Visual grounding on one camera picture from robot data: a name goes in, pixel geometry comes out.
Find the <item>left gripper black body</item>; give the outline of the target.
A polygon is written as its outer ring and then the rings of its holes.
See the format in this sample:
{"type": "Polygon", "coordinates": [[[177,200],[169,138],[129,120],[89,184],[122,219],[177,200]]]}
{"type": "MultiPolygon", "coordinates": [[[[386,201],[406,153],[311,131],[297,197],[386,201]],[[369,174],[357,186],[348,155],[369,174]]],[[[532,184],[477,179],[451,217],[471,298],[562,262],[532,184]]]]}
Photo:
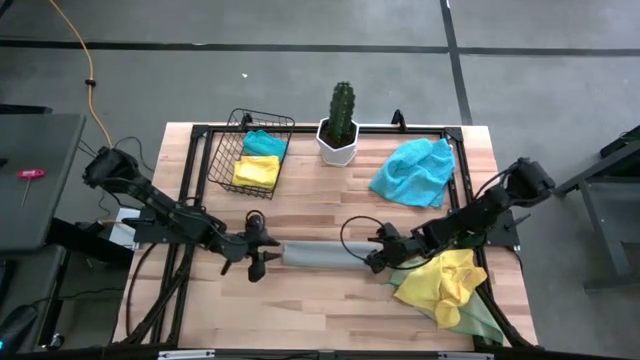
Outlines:
{"type": "Polygon", "coordinates": [[[249,257],[251,265],[248,269],[248,279],[252,283],[260,281],[266,274],[266,262],[255,262],[253,256],[260,252],[252,246],[251,241],[257,236],[269,236],[266,230],[266,219],[261,211],[249,211],[245,219],[245,231],[225,240],[221,245],[222,255],[226,261],[220,272],[225,276],[233,263],[249,257]]]}

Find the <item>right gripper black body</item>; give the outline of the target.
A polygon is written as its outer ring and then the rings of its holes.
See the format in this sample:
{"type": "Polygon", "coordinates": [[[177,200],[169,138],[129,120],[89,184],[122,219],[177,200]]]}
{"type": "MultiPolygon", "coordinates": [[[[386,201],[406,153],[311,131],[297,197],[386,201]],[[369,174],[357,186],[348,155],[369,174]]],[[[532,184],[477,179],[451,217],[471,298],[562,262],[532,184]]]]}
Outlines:
{"type": "Polygon", "coordinates": [[[408,237],[402,236],[389,222],[384,223],[376,231],[377,242],[382,249],[376,257],[383,263],[404,263],[416,256],[427,259],[431,256],[431,248],[425,237],[418,230],[412,230],[408,237]]]}

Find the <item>grey microfiber towel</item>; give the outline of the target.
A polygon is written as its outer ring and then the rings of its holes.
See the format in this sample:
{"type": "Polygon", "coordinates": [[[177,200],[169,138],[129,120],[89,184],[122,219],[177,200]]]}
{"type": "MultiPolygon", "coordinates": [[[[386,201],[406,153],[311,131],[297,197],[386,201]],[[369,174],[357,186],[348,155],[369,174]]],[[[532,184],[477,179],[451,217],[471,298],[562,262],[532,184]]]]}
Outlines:
{"type": "Polygon", "coordinates": [[[286,266],[332,269],[365,269],[365,258],[382,246],[373,242],[347,242],[345,250],[340,241],[282,241],[282,263],[286,266]]]}

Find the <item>yellow microfiber towel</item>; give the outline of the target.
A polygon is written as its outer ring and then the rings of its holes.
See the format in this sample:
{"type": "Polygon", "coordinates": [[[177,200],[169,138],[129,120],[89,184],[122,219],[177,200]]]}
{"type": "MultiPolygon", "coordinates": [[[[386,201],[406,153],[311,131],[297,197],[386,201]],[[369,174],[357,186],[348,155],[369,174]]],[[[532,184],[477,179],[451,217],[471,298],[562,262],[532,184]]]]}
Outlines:
{"type": "Polygon", "coordinates": [[[242,156],[234,164],[232,184],[273,189],[280,171],[280,161],[272,156],[242,156]]]}
{"type": "Polygon", "coordinates": [[[471,249],[447,250],[425,265],[412,270],[396,270],[389,282],[396,287],[394,297],[426,311],[441,329],[457,326],[460,308],[487,279],[483,267],[474,261],[471,249]]]}

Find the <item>dark teal microfiber towel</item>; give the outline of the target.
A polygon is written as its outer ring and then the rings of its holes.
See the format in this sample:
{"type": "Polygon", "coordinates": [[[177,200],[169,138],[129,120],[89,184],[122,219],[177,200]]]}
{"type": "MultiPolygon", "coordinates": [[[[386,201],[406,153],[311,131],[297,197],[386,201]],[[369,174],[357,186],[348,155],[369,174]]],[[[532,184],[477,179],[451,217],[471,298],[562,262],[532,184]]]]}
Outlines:
{"type": "Polygon", "coordinates": [[[243,140],[244,152],[252,156],[276,156],[282,161],[287,142],[263,130],[249,131],[243,140]]]}

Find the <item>light blue microfiber towel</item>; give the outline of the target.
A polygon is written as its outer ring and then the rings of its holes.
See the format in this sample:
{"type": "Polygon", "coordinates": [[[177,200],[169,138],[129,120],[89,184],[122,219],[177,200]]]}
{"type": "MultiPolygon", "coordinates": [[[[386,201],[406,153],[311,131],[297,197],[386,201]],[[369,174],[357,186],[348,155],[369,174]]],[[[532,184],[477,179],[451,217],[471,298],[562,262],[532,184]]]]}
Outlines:
{"type": "Polygon", "coordinates": [[[394,203],[439,208],[454,170],[455,157],[446,139],[411,140],[384,162],[369,189],[394,203]]]}

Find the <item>light green microfiber towel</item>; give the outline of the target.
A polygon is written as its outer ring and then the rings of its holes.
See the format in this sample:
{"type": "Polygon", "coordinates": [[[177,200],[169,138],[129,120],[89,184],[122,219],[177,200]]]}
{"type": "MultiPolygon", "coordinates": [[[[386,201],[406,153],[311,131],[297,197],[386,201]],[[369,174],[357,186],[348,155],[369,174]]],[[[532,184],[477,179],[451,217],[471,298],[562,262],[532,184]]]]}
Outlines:
{"type": "MultiPolygon", "coordinates": [[[[397,290],[407,274],[408,272],[403,270],[393,271],[385,284],[392,285],[397,290]]],[[[414,309],[435,321],[435,316],[431,311],[416,307],[414,307],[414,309]]],[[[459,315],[460,320],[458,324],[446,328],[446,330],[458,334],[480,336],[485,339],[490,339],[499,345],[504,344],[505,338],[502,330],[499,328],[497,322],[477,292],[474,291],[467,304],[459,307],[459,315]]]]}

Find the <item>white hexagonal plant pot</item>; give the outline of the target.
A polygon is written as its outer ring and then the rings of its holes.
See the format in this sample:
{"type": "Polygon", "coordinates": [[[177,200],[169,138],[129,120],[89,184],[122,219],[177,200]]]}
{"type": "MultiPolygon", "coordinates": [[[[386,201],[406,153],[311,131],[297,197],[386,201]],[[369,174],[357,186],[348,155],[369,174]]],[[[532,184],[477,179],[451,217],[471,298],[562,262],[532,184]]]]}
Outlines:
{"type": "Polygon", "coordinates": [[[355,121],[351,122],[354,130],[354,135],[351,137],[351,141],[349,144],[340,148],[333,148],[327,142],[322,140],[320,136],[321,130],[327,122],[327,118],[320,120],[315,136],[322,159],[329,166],[346,167],[354,159],[357,153],[360,124],[355,121]]]}

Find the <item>white paper sheet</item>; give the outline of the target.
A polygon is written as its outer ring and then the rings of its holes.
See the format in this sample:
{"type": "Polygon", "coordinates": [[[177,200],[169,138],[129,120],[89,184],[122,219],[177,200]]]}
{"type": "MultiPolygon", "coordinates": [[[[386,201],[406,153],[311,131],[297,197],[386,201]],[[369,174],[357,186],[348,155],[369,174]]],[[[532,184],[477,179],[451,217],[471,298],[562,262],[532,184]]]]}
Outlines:
{"type": "Polygon", "coordinates": [[[125,218],[137,218],[140,211],[132,208],[120,208],[114,221],[111,222],[112,228],[109,240],[117,245],[125,247],[129,250],[138,250],[139,244],[134,241],[136,230],[122,222],[125,218]]]}

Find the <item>green cactus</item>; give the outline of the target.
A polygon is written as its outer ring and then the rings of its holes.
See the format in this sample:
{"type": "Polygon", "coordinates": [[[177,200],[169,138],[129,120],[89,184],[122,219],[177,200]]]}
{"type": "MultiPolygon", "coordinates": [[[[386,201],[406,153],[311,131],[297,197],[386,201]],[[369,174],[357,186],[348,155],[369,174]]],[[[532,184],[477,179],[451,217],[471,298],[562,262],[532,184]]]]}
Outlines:
{"type": "Polygon", "coordinates": [[[334,87],[328,120],[327,140],[333,148],[350,143],[355,93],[349,82],[339,82],[334,87]]]}

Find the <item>dark metal side stand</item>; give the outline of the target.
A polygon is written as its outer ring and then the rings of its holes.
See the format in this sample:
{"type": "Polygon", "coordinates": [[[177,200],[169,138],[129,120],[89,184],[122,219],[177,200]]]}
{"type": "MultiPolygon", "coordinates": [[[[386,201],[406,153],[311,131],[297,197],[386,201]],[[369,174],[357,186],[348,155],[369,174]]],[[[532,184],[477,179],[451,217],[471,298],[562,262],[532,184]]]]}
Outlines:
{"type": "Polygon", "coordinates": [[[598,162],[565,181],[554,194],[581,193],[597,237],[604,242],[614,273],[584,284],[587,292],[640,286],[627,246],[640,247],[640,125],[599,151],[598,162]]]}

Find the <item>grey side table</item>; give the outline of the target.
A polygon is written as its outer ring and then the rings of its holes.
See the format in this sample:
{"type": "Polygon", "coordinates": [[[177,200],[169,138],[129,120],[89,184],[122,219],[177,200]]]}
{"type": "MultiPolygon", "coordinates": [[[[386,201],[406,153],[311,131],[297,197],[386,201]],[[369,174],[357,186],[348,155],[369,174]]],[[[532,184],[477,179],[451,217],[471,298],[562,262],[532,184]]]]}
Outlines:
{"type": "Polygon", "coordinates": [[[80,115],[0,115],[0,253],[45,244],[84,125],[80,115]]]}

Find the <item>black rounded device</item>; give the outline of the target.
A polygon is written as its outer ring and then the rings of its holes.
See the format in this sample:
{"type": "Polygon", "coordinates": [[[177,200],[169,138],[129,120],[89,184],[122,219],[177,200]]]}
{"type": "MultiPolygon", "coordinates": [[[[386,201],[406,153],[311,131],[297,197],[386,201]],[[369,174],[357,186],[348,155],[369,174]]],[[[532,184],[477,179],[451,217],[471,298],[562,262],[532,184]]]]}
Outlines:
{"type": "Polygon", "coordinates": [[[0,355],[19,350],[38,315],[34,305],[20,305],[0,322],[0,355]]]}

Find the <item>black aluminium table frame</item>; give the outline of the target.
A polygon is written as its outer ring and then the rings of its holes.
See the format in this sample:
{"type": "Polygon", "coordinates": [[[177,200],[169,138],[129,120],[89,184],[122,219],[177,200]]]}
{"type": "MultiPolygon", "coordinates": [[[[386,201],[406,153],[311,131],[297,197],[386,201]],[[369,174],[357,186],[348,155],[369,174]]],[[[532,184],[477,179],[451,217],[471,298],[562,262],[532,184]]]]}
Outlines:
{"type": "MultiPolygon", "coordinates": [[[[271,199],[232,193],[208,180],[208,162],[224,123],[166,126],[153,182],[174,198],[200,200],[232,232],[246,214],[261,211],[279,240],[364,241],[390,222],[401,232],[444,215],[443,209],[388,202],[369,189],[371,178],[401,144],[445,138],[457,166],[450,206],[463,205],[495,174],[496,161],[484,126],[365,125],[357,153],[346,167],[324,163],[316,128],[299,124],[289,143],[271,199]]],[[[270,262],[252,283],[247,264],[220,274],[222,257],[197,250],[187,283],[159,320],[163,340],[181,348],[352,351],[466,351],[474,339],[439,329],[419,311],[398,302],[387,273],[367,269],[290,267],[270,262]]]]}

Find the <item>red-handled tool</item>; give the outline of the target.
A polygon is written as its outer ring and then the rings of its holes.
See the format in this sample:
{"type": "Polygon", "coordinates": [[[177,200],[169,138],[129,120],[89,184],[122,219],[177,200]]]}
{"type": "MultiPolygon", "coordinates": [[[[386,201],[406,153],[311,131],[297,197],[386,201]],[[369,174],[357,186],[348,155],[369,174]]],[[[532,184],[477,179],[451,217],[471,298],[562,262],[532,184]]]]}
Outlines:
{"type": "Polygon", "coordinates": [[[46,171],[43,169],[26,169],[20,170],[16,173],[16,177],[26,181],[26,187],[22,196],[21,206],[26,204],[26,200],[31,188],[31,183],[46,176],[46,171]]]}

